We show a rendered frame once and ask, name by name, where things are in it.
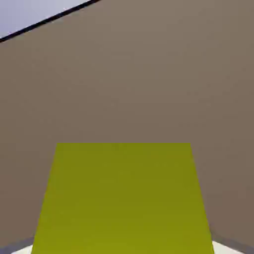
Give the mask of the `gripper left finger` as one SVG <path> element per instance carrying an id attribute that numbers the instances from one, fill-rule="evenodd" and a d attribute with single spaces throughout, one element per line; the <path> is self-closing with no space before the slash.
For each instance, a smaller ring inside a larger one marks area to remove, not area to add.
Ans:
<path id="1" fill-rule="evenodd" d="M 12 254 L 13 252 L 24 249 L 33 244 L 34 237 L 30 237 L 15 243 L 11 243 L 5 247 L 0 247 L 0 254 Z"/>

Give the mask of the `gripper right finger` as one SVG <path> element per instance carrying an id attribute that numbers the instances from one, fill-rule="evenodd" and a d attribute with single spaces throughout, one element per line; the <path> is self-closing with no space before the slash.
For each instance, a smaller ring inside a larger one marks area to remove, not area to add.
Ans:
<path id="1" fill-rule="evenodd" d="M 212 234 L 215 254 L 254 254 L 254 247 Z"/>

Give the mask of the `small yellow-green cube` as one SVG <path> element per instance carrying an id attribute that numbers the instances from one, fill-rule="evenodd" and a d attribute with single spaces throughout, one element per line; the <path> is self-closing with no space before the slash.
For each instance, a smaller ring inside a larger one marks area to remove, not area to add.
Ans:
<path id="1" fill-rule="evenodd" d="M 58 143 L 31 254 L 214 254 L 189 143 Z"/>

